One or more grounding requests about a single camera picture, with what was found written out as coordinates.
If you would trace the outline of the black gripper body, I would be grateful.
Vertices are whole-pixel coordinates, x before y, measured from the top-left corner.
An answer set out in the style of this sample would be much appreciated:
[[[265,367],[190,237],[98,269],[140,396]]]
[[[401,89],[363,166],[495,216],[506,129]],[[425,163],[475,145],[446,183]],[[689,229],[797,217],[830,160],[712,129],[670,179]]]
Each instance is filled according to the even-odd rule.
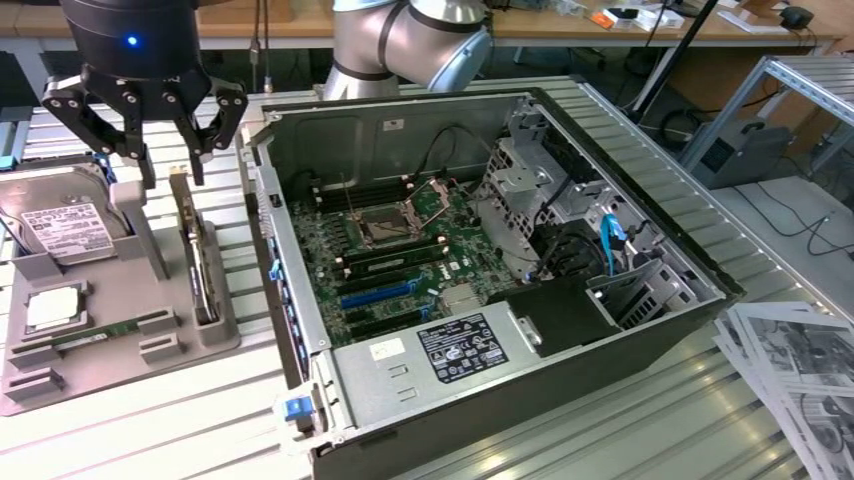
[[[84,89],[146,121],[190,114],[211,89],[202,67],[196,1],[63,1],[83,58]]]

